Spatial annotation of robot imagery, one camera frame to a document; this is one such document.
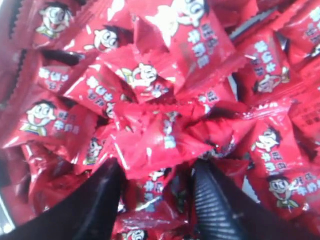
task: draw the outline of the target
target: pile of candy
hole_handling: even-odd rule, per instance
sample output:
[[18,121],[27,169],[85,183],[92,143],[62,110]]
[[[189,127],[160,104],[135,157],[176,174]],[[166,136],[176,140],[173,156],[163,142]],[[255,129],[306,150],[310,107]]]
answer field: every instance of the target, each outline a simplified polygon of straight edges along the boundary
[[320,235],[320,0],[4,0],[0,19],[18,225],[117,158],[112,239],[197,238],[201,158]]

